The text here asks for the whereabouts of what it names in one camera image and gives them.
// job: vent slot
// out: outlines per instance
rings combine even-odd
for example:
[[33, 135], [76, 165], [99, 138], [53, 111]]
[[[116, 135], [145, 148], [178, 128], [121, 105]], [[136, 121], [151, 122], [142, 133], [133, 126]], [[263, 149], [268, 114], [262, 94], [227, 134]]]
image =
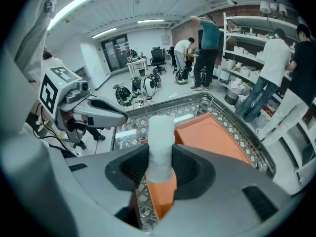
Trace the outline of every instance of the vent slot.
[[242, 192], [249, 200], [261, 221], [269, 219], [277, 212], [275, 205], [272, 204], [257, 186], [248, 186], [242, 189]]

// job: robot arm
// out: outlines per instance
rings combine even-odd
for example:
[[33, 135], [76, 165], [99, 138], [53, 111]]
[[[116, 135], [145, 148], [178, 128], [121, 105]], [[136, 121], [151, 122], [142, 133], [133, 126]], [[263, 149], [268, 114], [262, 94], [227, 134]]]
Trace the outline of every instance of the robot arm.
[[45, 70], [39, 101], [58, 129], [67, 133], [65, 141], [78, 145], [83, 144], [81, 138], [88, 127], [102, 129], [127, 121], [121, 108], [106, 98], [91, 95], [88, 82], [65, 67]]

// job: teal shirt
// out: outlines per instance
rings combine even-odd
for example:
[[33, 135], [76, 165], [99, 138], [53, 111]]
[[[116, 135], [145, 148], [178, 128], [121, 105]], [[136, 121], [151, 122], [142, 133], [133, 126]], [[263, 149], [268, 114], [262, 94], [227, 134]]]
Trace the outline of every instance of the teal shirt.
[[202, 48], [217, 48], [220, 31], [213, 21], [201, 20], [203, 26]]

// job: black pants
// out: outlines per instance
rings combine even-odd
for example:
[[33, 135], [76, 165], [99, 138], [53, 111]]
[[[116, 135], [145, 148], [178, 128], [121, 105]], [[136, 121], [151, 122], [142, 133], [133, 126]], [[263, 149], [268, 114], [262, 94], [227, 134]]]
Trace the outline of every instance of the black pants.
[[203, 86], [208, 87], [212, 82], [212, 75], [215, 65], [215, 60], [218, 54], [217, 49], [202, 49], [197, 57], [197, 61], [194, 65], [194, 77], [196, 79], [195, 85], [197, 87], [201, 86], [201, 70], [206, 68], [206, 78]]

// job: fluorescent light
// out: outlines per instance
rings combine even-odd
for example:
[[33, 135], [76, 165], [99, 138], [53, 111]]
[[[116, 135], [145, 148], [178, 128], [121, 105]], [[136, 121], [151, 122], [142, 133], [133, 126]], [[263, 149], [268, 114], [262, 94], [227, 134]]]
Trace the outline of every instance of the fluorescent light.
[[66, 5], [64, 8], [62, 8], [56, 16], [50, 21], [47, 30], [50, 30], [58, 21], [60, 21], [63, 17], [66, 16], [69, 12], [74, 10], [76, 7], [78, 7], [80, 4], [85, 2], [87, 0], [73, 0], [70, 4]]
[[150, 23], [150, 22], [162, 22], [164, 19], [150, 19], [150, 20], [141, 20], [138, 23]]
[[189, 113], [189, 114], [183, 115], [181, 117], [174, 118], [174, 122], [178, 123], [180, 121], [183, 121], [183, 120], [186, 120], [186, 119], [191, 119], [193, 117], [194, 117], [194, 115], [192, 113]]
[[129, 136], [129, 135], [133, 135], [133, 134], [136, 134], [136, 129], [128, 130], [128, 131], [125, 131], [125, 132], [118, 132], [115, 135], [115, 138], [121, 138], [121, 137]]
[[94, 39], [94, 38], [100, 37], [100, 36], [102, 36], [102, 35], [104, 35], [104, 34], [107, 34], [107, 33], [109, 33], [109, 32], [115, 31], [115, 30], [116, 30], [116, 28], [112, 28], [112, 29], [106, 30], [106, 31], [104, 31], [104, 32], [102, 32], [102, 33], [100, 33], [100, 34], [97, 34], [97, 35], [95, 35], [95, 36], [92, 36], [92, 38]]

